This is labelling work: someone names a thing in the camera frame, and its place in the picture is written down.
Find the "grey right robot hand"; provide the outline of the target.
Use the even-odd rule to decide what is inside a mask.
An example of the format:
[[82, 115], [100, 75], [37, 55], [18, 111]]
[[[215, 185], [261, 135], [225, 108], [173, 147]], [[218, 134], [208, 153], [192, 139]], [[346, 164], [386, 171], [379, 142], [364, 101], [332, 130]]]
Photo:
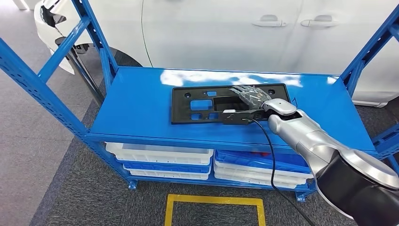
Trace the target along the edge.
[[272, 100], [269, 94], [254, 86], [232, 86], [229, 90], [237, 94], [249, 109], [261, 109], [266, 101]]

